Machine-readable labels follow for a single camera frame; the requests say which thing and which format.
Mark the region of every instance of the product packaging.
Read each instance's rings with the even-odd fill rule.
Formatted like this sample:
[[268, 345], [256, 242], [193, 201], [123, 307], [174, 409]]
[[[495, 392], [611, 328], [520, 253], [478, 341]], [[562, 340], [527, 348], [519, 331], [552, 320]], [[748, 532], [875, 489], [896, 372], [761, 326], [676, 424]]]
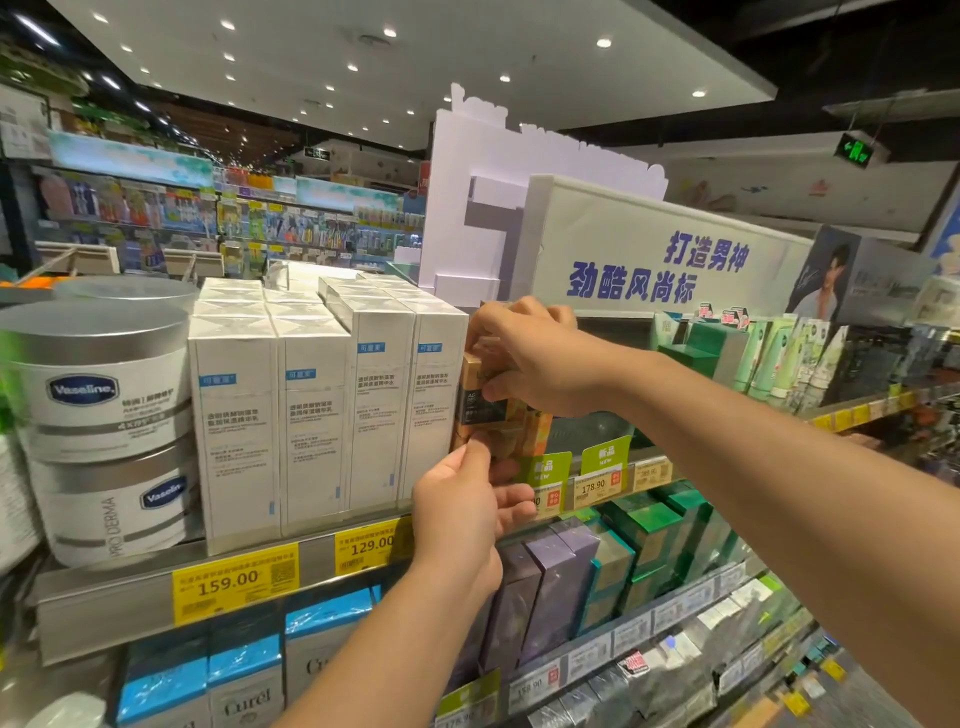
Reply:
[[277, 339], [270, 319], [190, 321], [207, 552], [280, 537]]
[[273, 319], [278, 345], [280, 515], [284, 536], [346, 510], [350, 335], [332, 316]]

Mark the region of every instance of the vaseline logo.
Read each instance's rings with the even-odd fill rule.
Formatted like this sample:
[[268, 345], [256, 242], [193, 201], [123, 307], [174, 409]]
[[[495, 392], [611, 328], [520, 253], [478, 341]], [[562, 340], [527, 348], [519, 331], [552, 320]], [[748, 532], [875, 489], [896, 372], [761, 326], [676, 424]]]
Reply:
[[112, 376], [68, 375], [47, 380], [47, 395], [61, 404], [86, 407], [115, 400], [120, 385]]
[[148, 510], [160, 508], [186, 492], [186, 475], [172, 477], [140, 496], [140, 505]]

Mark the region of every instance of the price label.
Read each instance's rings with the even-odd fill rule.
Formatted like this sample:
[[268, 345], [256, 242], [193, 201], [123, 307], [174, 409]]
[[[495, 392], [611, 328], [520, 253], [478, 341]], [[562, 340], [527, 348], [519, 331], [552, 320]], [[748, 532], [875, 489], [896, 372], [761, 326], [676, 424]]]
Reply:
[[833, 431], [841, 432], [853, 427], [853, 413], [849, 409], [841, 409], [833, 413]]
[[613, 630], [613, 654], [622, 655], [624, 652], [636, 649], [650, 639], [650, 627], [653, 613], [645, 612], [626, 624], [621, 624]]
[[179, 627], [296, 591], [300, 547], [273, 546], [177, 569], [171, 582], [174, 625]]
[[560, 659], [552, 660], [510, 684], [507, 713], [513, 715], [536, 705], [560, 689]]
[[607, 498], [619, 496], [623, 490], [623, 467], [620, 465], [604, 473], [581, 475], [573, 481], [573, 508], [586, 508]]
[[414, 528], [409, 516], [351, 528], [336, 535], [337, 576], [385, 567], [414, 555]]
[[569, 685], [588, 672], [602, 667], [611, 659], [610, 632], [571, 649], [566, 655], [566, 683]]
[[634, 465], [634, 493], [649, 491], [673, 482], [673, 463], [666, 457]]

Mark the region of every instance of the white display stand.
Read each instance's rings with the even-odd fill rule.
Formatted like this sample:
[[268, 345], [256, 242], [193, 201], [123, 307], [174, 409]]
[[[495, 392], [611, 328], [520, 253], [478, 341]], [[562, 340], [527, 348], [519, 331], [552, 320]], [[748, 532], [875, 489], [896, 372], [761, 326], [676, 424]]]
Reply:
[[419, 280], [449, 303], [507, 298], [531, 175], [567, 175], [663, 199], [659, 165], [530, 125], [512, 132], [505, 108], [465, 100], [456, 84], [451, 96], [452, 110], [437, 111]]

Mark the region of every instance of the barcode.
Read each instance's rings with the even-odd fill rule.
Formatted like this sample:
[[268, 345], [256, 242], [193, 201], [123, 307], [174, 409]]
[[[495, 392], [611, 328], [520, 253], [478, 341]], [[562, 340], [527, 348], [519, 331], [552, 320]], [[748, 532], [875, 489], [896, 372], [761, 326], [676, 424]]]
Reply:
[[217, 601], [216, 599], [204, 599], [203, 601], [193, 601], [193, 602], [190, 602], [189, 604], [184, 604], [183, 616], [189, 617], [190, 615], [196, 614], [197, 612], [203, 612], [206, 610], [207, 607], [210, 607], [214, 603], [216, 603], [216, 601]]
[[270, 583], [273, 586], [293, 581], [296, 575], [296, 563], [292, 559], [290, 561], [281, 561], [270, 567]]

